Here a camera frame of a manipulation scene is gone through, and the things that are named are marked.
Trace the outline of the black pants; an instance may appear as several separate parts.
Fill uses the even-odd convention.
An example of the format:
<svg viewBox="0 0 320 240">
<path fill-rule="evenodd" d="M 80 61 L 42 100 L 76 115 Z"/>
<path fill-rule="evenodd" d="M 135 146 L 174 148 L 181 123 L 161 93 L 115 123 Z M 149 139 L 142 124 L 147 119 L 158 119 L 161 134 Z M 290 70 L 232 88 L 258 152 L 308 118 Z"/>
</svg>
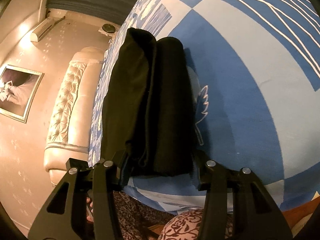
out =
<svg viewBox="0 0 320 240">
<path fill-rule="evenodd" d="M 182 43 L 129 28 L 103 101 L 101 156 L 117 183 L 192 171 L 195 106 Z"/>
</svg>

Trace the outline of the brown patterned clothing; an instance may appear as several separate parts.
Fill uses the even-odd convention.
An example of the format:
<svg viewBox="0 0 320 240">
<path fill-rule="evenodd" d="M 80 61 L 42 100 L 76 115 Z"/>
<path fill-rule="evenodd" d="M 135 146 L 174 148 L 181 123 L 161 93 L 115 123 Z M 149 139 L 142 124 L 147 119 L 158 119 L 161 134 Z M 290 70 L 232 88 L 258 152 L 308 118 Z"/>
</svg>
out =
<svg viewBox="0 0 320 240">
<path fill-rule="evenodd" d="M 179 215 L 153 209 L 123 192 L 114 191 L 114 203 L 123 239 L 197 239 L 202 209 Z"/>
</svg>

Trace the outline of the cream tufted headboard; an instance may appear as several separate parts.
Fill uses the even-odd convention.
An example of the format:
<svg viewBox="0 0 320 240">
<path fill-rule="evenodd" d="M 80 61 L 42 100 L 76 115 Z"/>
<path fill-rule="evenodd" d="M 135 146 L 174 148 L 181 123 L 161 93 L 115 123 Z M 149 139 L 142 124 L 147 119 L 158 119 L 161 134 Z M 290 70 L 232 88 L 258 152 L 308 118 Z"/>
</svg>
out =
<svg viewBox="0 0 320 240">
<path fill-rule="evenodd" d="M 56 186 L 69 158 L 88 160 L 94 97 L 104 51 L 85 47 L 69 62 L 57 94 L 44 149 L 43 166 Z"/>
</svg>

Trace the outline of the blue white patterned bedsheet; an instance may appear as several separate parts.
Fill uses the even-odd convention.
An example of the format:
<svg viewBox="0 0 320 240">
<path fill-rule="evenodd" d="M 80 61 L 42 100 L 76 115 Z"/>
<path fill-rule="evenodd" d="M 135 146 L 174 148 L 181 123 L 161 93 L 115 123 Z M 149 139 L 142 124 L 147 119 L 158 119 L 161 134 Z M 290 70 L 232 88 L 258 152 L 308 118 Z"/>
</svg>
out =
<svg viewBox="0 0 320 240">
<path fill-rule="evenodd" d="M 250 168 L 281 210 L 319 196 L 319 15 L 309 0 L 138 0 L 105 53 L 88 162 L 100 159 L 101 111 L 127 29 L 185 49 L 200 146 Z"/>
</svg>

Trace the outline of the round black device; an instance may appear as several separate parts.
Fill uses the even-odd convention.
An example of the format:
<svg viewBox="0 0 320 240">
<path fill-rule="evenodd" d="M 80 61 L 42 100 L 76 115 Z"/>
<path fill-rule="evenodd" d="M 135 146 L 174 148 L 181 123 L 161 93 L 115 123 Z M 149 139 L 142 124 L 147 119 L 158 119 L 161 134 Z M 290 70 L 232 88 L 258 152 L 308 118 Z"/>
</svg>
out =
<svg viewBox="0 0 320 240">
<path fill-rule="evenodd" d="M 116 32 L 116 28 L 112 24 L 105 23 L 99 28 L 98 31 L 104 35 L 108 35 L 108 34 L 114 34 Z"/>
</svg>

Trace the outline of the white air conditioner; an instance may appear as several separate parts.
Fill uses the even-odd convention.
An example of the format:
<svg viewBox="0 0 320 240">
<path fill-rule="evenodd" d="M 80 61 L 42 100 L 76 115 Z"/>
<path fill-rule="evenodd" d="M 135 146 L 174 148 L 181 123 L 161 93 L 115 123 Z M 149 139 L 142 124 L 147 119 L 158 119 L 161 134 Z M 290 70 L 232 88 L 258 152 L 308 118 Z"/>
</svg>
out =
<svg viewBox="0 0 320 240">
<path fill-rule="evenodd" d="M 66 17 L 54 18 L 48 17 L 42 21 L 31 33 L 30 41 L 39 42 L 55 25 L 64 20 Z"/>
</svg>

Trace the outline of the framed wall picture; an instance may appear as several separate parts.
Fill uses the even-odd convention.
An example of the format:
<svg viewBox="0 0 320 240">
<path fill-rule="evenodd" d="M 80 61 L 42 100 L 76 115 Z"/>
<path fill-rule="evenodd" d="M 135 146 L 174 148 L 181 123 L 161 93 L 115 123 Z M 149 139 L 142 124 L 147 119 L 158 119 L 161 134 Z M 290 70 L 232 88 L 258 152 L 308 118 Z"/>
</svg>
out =
<svg viewBox="0 0 320 240">
<path fill-rule="evenodd" d="M 42 72 L 5 64 L 1 66 L 1 115 L 26 123 Z"/>
</svg>

